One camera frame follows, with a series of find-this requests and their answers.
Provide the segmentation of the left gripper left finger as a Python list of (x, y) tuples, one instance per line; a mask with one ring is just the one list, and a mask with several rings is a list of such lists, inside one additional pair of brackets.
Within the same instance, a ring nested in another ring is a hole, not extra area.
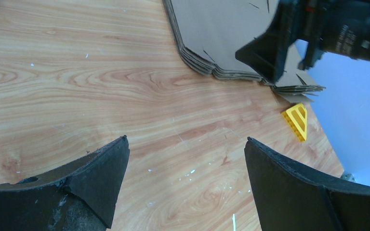
[(0, 231), (111, 228), (129, 156), (122, 136), (53, 170), (0, 184)]

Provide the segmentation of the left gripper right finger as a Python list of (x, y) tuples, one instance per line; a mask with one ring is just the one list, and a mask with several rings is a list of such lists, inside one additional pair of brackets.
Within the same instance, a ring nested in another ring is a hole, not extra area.
[(264, 231), (370, 231), (370, 186), (343, 180), (248, 138), (245, 160)]

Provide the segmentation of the yellow plastic wedge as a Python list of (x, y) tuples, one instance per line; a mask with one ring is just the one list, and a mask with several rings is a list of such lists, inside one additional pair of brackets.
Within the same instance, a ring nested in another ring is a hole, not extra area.
[(298, 103), (281, 113), (284, 120), (300, 142), (307, 139), (307, 109), (303, 103)]

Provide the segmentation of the stack of flat cardboard sheets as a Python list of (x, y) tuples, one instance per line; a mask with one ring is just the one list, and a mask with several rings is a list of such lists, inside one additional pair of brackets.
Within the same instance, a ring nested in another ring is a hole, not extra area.
[(291, 46), (283, 76), (273, 84), (238, 61), (238, 49), (262, 34), (277, 7), (276, 0), (165, 0), (163, 6), (181, 59), (203, 75), (220, 80), (260, 82), (291, 103), (308, 102), (322, 91), (306, 71), (298, 70), (301, 57)]

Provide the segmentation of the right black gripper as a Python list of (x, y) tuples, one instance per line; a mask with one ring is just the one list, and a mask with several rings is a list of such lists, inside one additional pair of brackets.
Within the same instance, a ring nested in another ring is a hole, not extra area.
[(300, 70), (312, 68), (327, 52), (370, 62), (370, 0), (286, 0), (268, 29), (235, 58), (276, 84), (298, 39), (308, 43)]

